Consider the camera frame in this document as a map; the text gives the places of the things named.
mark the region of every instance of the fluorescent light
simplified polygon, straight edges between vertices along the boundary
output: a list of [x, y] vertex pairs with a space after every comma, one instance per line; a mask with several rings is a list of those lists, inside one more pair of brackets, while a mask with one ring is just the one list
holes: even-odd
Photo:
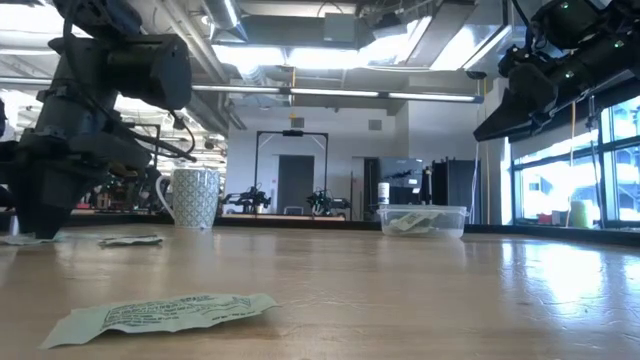
[[177, 141], [177, 142], [187, 142], [188, 140], [179, 136], [163, 136], [160, 138], [162, 141]]
[[284, 55], [277, 47], [213, 45], [218, 60], [237, 67], [250, 68], [261, 65], [283, 65]]
[[505, 26], [491, 41], [489, 41], [480, 51], [478, 51], [469, 61], [467, 61], [462, 68], [467, 70], [473, 65], [475, 65], [480, 59], [485, 57], [491, 49], [493, 49], [502, 39], [504, 39], [507, 35], [511, 34], [511, 25]]
[[357, 50], [296, 48], [288, 65], [300, 69], [353, 69], [359, 66]]
[[2, 48], [0, 49], [0, 55], [17, 55], [17, 56], [31, 56], [31, 55], [55, 55], [53, 50], [46, 49], [12, 49]]
[[120, 111], [135, 111], [135, 112], [166, 112], [159, 107], [149, 105], [140, 99], [128, 98], [122, 95], [118, 95], [116, 98], [115, 108]]
[[332, 89], [291, 89], [294, 95], [333, 95], [333, 96], [352, 96], [352, 97], [378, 97], [377, 91], [359, 91], [359, 90], [332, 90]]
[[278, 94], [279, 88], [262, 86], [234, 86], [234, 85], [193, 85], [193, 90], [220, 91], [230, 93], [252, 93], [252, 94]]
[[474, 102], [475, 96], [445, 94], [389, 93], [389, 99]]
[[396, 64], [403, 63], [407, 61], [407, 59], [409, 59], [409, 56], [411, 56], [411, 53], [418, 45], [418, 42], [420, 41], [420, 39], [422, 39], [422, 36], [427, 31], [427, 28], [429, 27], [429, 24], [431, 24], [432, 19], [433, 18], [431, 16], [427, 16], [418, 20], [419, 22], [411, 32], [407, 43], [396, 55]]
[[465, 25], [442, 49], [440, 55], [431, 64], [431, 70], [458, 70], [472, 56], [476, 47], [473, 31]]

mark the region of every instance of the mug handle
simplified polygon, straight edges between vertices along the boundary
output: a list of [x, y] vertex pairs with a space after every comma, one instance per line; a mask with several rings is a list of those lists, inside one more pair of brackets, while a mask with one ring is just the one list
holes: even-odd
[[171, 215], [173, 220], [175, 220], [176, 216], [173, 213], [173, 209], [171, 208], [171, 206], [169, 206], [169, 204], [167, 204], [167, 200], [165, 200], [164, 196], [162, 196], [162, 191], [160, 191], [160, 183], [162, 182], [162, 180], [165, 180], [165, 179], [171, 179], [171, 176], [162, 175], [158, 178], [158, 180], [156, 180], [156, 194], [158, 194], [158, 199], [160, 199], [162, 206], [164, 206], [164, 208], [167, 209], [167, 211], [169, 212], [169, 215]]

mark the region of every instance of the plastic container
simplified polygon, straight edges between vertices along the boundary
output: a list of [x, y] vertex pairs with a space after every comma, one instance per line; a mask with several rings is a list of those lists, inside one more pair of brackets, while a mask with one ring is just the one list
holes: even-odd
[[382, 232], [389, 236], [456, 238], [464, 233], [464, 206], [381, 205]]

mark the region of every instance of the ceiling light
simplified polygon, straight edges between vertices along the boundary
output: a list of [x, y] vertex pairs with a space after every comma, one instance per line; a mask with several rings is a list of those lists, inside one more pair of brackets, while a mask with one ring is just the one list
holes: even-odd
[[55, 55], [56, 52], [49, 49], [12, 49], [2, 48], [0, 49], [0, 55], [17, 55], [17, 56], [32, 56], [32, 55]]
[[285, 62], [282, 50], [277, 47], [213, 45], [213, 51], [220, 62], [235, 66], [282, 65]]
[[288, 64], [300, 69], [353, 69], [358, 67], [358, 51], [325, 48], [296, 48]]
[[169, 141], [169, 142], [187, 142], [188, 141], [186, 138], [179, 137], [179, 136], [163, 136], [160, 138], [160, 140]]
[[378, 97], [377, 91], [332, 90], [332, 89], [291, 89], [294, 95], [330, 95], [350, 97]]
[[475, 55], [467, 61], [462, 68], [465, 70], [469, 69], [473, 65], [475, 65], [480, 59], [485, 57], [491, 49], [493, 49], [502, 39], [504, 39], [507, 35], [511, 34], [511, 25], [507, 25], [502, 29], [496, 36], [493, 37], [486, 45], [484, 45], [480, 51], [476, 52]]
[[234, 86], [234, 85], [193, 85], [193, 90], [220, 91], [229, 93], [278, 94], [279, 88], [266, 86]]
[[140, 99], [128, 98], [122, 95], [118, 95], [116, 99], [115, 108], [120, 111], [135, 111], [135, 112], [166, 112], [159, 107], [152, 106]]
[[[414, 20], [414, 21], [417, 21], [418, 23], [417, 25], [414, 25], [415, 27], [413, 31], [409, 31], [411, 35], [409, 36], [407, 43], [401, 48], [401, 50], [396, 55], [396, 59], [395, 59], [396, 64], [404, 63], [405, 61], [407, 61], [409, 56], [411, 56], [411, 54], [413, 53], [413, 50], [418, 45], [418, 42], [420, 41], [420, 39], [422, 39], [422, 36], [427, 31], [427, 28], [429, 28], [429, 24], [431, 24], [432, 19], [433, 18], [431, 16], [427, 16], [427, 17], [423, 17], [420, 20]], [[407, 24], [407, 30], [409, 30], [409, 26], [412, 23], [413, 21]]]
[[468, 95], [445, 95], [445, 94], [411, 94], [411, 93], [389, 93], [389, 99], [402, 100], [431, 100], [431, 101], [451, 101], [451, 102], [475, 102], [475, 96]]
[[429, 69], [458, 70], [472, 56], [475, 46], [473, 31], [465, 25], [442, 49], [442, 52]]
[[[61, 35], [64, 19], [55, 7], [0, 4], [0, 31], [23, 34]], [[86, 37], [87, 34], [73, 26], [73, 33]]]

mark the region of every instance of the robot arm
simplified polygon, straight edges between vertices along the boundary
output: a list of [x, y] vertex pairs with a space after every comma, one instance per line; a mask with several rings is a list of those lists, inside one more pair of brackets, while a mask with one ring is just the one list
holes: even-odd
[[[38, 94], [43, 107], [35, 128], [0, 163], [21, 232], [38, 238], [56, 234], [110, 164], [137, 172], [149, 164], [138, 140], [156, 140], [122, 124], [114, 110], [119, 93], [170, 111], [191, 97], [189, 52], [177, 35], [140, 35], [141, 18], [125, 0], [53, 3], [65, 18], [64, 38], [49, 43], [60, 62], [50, 88]], [[93, 38], [75, 38], [72, 24]], [[195, 161], [165, 142], [157, 145], [171, 153], [165, 156]]]
[[[509, 88], [476, 140], [534, 133], [621, 73], [640, 77], [639, 30], [640, 0], [612, 0], [603, 10], [589, 0], [548, 2], [531, 18], [525, 46], [509, 48], [500, 61]], [[545, 43], [565, 55], [539, 50]]]

